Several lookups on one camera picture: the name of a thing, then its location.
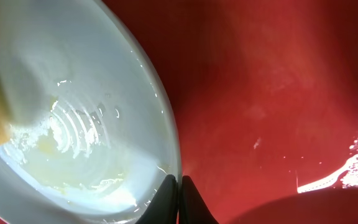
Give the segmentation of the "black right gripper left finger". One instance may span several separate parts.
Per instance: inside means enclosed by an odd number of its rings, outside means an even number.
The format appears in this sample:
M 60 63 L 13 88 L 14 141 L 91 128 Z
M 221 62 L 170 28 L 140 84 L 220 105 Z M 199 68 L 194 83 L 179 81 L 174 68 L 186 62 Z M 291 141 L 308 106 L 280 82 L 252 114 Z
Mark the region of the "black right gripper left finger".
M 146 211 L 136 224 L 176 224 L 178 213 L 178 182 L 167 175 Z

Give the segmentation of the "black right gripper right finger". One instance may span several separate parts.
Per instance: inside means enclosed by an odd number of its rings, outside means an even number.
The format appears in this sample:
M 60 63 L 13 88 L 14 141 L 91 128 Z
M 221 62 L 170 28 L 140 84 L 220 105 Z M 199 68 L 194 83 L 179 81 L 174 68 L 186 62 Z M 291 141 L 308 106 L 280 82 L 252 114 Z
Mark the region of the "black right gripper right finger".
M 218 224 L 190 176 L 183 176 L 179 202 L 179 224 Z

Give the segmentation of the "light blue plate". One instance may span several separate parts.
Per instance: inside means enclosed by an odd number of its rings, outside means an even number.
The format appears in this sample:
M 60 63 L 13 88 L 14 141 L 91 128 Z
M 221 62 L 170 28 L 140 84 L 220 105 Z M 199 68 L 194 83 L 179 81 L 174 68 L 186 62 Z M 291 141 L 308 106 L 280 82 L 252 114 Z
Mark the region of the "light blue plate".
M 142 47 L 101 1 L 0 1 L 0 72 L 43 94 L 37 119 L 0 146 L 8 223 L 143 223 L 177 130 Z

